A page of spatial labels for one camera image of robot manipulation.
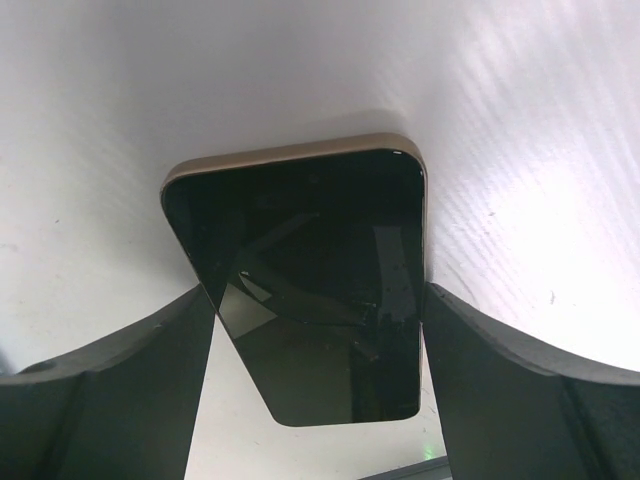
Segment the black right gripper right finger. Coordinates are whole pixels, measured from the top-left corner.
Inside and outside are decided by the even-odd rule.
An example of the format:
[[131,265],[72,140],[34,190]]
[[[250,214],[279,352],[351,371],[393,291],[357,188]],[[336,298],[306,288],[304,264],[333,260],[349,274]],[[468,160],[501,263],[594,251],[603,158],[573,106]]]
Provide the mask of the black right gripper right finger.
[[636,479],[639,374],[554,347],[439,285],[423,332],[456,479]]

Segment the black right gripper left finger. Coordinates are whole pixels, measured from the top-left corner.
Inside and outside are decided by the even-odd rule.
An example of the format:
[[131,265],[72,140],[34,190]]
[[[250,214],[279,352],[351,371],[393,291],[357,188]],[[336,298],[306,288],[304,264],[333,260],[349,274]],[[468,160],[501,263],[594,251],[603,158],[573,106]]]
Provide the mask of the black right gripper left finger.
[[214,317],[197,286],[121,330],[2,377],[2,478],[183,478]]

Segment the gold framed black smartphone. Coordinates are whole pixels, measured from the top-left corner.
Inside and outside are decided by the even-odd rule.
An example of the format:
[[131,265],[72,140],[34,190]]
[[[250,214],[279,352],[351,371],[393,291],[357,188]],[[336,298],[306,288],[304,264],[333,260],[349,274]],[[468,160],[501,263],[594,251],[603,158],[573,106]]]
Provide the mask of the gold framed black smartphone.
[[400,421],[421,405],[427,172],[373,133],[188,160],[164,215],[272,418]]

